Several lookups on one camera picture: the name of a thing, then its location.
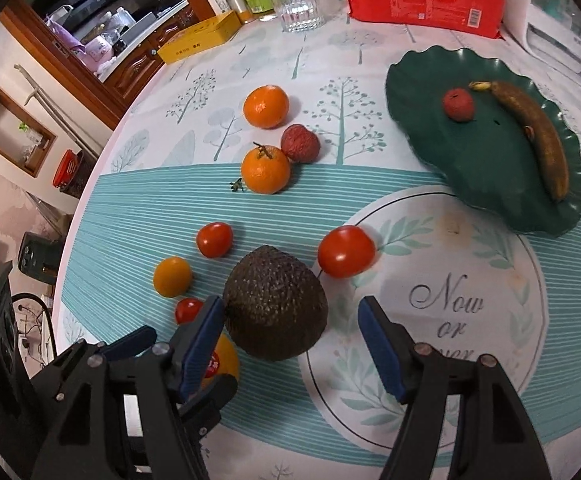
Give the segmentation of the yellow orange with sticker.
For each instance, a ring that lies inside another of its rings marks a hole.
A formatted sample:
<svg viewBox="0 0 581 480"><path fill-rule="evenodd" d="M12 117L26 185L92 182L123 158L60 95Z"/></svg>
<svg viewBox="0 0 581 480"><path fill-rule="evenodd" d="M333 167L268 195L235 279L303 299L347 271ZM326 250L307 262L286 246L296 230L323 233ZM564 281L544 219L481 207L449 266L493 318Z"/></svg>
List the yellow orange with sticker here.
<svg viewBox="0 0 581 480"><path fill-rule="evenodd" d="M211 354L206 374L202 379L202 388L209 386L219 375L231 375L240 380L240 358L232 340L225 333L220 336Z"/></svg>

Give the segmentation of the small yellow kumquat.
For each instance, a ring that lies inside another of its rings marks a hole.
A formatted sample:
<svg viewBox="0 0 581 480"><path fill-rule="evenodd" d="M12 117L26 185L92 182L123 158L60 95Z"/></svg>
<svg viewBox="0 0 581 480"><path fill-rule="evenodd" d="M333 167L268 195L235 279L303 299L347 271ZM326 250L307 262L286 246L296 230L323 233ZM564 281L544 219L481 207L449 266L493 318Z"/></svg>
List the small yellow kumquat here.
<svg viewBox="0 0 581 480"><path fill-rule="evenodd" d="M192 268L181 257L170 257L159 262L153 276L154 289L167 298L184 295L192 281Z"/></svg>

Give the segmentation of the dark avocado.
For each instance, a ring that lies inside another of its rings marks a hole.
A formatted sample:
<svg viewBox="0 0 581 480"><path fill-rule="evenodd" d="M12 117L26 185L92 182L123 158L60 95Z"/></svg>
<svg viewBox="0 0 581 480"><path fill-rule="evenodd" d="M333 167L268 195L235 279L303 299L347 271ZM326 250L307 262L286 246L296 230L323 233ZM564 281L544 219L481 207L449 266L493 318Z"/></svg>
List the dark avocado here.
<svg viewBox="0 0 581 480"><path fill-rule="evenodd" d="M319 279L303 262L269 245L234 266L223 301L234 344L260 360L300 356L327 325L328 302Z"/></svg>

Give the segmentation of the mandarin orange with stem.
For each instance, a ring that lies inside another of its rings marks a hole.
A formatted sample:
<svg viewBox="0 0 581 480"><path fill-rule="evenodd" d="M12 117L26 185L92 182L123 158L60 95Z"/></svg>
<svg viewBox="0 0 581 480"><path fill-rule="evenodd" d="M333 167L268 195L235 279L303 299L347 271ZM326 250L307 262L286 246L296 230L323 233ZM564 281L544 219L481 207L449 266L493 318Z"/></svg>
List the mandarin orange with stem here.
<svg viewBox="0 0 581 480"><path fill-rule="evenodd" d="M256 143L240 167L244 185L259 194L275 194L288 184L291 175L289 159L273 145Z"/></svg>

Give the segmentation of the large red cherry tomato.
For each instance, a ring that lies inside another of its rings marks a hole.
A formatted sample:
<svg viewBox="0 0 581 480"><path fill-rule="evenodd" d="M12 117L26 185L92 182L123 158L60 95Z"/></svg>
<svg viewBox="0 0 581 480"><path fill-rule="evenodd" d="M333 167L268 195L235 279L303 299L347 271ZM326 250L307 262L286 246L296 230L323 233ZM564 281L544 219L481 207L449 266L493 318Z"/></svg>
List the large red cherry tomato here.
<svg viewBox="0 0 581 480"><path fill-rule="evenodd" d="M339 226L319 243L317 262L332 278L351 278L364 272L376 255L374 240L358 226Z"/></svg>

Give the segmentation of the red lychee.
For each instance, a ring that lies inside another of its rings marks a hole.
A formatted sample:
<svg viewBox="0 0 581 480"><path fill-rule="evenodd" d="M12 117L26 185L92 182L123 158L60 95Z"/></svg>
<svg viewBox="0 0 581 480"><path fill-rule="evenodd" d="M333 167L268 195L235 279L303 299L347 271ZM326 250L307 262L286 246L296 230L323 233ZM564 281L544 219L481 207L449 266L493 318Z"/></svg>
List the red lychee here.
<svg viewBox="0 0 581 480"><path fill-rule="evenodd" d="M447 90L442 99L442 107L447 117L455 122L471 122L475 117L473 97L463 88Z"/></svg>
<svg viewBox="0 0 581 480"><path fill-rule="evenodd" d="M321 142L314 132L295 124L287 127L282 134L281 150L293 162L311 164L319 158Z"/></svg>

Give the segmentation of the brown overripe banana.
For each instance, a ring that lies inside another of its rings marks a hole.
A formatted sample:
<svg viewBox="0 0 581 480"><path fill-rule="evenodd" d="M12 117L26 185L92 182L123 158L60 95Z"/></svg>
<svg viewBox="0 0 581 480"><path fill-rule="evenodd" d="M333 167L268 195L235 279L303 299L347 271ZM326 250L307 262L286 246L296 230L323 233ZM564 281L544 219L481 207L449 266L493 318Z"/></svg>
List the brown overripe banana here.
<svg viewBox="0 0 581 480"><path fill-rule="evenodd" d="M489 92L508 110L533 146L547 192L561 202L569 192L569 167L559 134L538 102L522 88L503 80L470 81L473 91Z"/></svg>

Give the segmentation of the small dried leaf stem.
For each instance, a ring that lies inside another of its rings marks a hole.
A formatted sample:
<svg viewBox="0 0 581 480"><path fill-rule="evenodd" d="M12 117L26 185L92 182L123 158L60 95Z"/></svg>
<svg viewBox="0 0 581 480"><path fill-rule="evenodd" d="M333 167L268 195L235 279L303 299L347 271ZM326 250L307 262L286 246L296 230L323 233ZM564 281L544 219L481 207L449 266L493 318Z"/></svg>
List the small dried leaf stem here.
<svg viewBox="0 0 581 480"><path fill-rule="evenodd" d="M245 192L246 188L242 178L239 178L230 183L231 191L232 192Z"/></svg>

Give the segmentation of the red round container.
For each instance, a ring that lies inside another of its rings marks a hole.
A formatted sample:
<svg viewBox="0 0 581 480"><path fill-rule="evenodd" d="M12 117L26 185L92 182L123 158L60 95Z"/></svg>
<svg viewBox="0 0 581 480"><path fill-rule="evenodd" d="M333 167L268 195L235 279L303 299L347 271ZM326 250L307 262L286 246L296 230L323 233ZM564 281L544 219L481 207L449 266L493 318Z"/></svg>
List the red round container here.
<svg viewBox="0 0 581 480"><path fill-rule="evenodd" d="M62 188L66 188L66 186L70 183L74 175L76 174L80 164L80 155L74 153L71 150L67 150L65 154L63 154L62 159L60 160L57 169L55 171L52 185L54 188L58 188L61 190Z"/></svg>

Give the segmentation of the patterned tablecloth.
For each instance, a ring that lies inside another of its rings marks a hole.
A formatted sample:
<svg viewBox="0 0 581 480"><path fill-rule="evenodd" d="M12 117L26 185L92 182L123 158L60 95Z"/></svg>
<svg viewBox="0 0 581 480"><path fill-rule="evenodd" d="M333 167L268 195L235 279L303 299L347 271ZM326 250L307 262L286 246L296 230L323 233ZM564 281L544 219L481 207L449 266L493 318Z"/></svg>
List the patterned tablecloth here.
<svg viewBox="0 0 581 480"><path fill-rule="evenodd" d="M202 442L216 479L374 479L405 416L360 332L375 297L443 356L489 353L551 474L581 474L581 87L506 39L252 23L164 67L108 141L57 289L64 339L162 338L234 270L278 301L231 330L240 388Z"/></svg>

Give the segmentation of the dark green leaf plate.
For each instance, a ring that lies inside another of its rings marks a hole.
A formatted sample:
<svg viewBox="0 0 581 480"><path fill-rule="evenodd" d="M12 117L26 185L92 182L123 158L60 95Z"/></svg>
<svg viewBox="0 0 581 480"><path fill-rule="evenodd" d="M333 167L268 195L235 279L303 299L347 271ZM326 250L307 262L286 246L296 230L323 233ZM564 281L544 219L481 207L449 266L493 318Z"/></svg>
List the dark green leaf plate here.
<svg viewBox="0 0 581 480"><path fill-rule="evenodd" d="M566 197L549 195L537 146L522 124L489 92L475 92L475 116L455 122L442 106L451 89L473 81L506 81L545 114L558 134L569 170ZM519 233L560 236L581 219L581 146L559 107L528 77L497 58L440 46L409 51L388 68L386 100L392 120L414 154L438 172L466 205L491 212Z"/></svg>

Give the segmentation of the yellow rectangular box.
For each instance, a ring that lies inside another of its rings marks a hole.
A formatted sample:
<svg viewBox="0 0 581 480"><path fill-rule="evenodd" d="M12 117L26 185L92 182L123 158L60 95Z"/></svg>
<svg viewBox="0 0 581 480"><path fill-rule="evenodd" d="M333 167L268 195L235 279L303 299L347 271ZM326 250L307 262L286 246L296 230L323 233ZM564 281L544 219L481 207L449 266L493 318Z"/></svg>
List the yellow rectangular box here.
<svg viewBox="0 0 581 480"><path fill-rule="evenodd" d="M162 62L172 64L225 44L241 28L242 22L235 11L216 15L181 30L159 48L157 53Z"/></svg>

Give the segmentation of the small metal tin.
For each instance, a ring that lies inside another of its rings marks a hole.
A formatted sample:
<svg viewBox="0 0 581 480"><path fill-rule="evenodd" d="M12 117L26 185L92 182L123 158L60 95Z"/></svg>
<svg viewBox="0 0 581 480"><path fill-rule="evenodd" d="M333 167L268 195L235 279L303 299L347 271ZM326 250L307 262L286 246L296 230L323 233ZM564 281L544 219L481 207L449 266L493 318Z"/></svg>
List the small metal tin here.
<svg viewBox="0 0 581 480"><path fill-rule="evenodd" d="M255 21L255 14L250 10L246 0L226 0L230 8L237 14L240 23L248 24Z"/></svg>

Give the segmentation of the clear drinking glass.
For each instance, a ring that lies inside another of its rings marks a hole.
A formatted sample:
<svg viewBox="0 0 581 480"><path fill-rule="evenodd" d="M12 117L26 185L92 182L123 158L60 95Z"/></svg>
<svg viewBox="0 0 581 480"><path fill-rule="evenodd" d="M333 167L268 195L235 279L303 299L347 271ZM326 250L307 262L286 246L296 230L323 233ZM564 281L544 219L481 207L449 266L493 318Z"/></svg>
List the clear drinking glass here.
<svg viewBox="0 0 581 480"><path fill-rule="evenodd" d="M319 0L271 0L271 2L283 32L307 32L325 23Z"/></svg>

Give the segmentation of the white cup sterilizer cabinet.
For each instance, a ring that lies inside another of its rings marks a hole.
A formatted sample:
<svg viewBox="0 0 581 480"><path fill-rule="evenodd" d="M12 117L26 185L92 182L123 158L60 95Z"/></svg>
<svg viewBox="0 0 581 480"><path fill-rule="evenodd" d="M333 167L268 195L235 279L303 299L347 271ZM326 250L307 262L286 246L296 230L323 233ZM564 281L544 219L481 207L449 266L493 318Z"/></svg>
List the white cup sterilizer cabinet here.
<svg viewBox="0 0 581 480"><path fill-rule="evenodd" d="M573 0L505 0L503 24L527 52L581 86L581 10Z"/></svg>

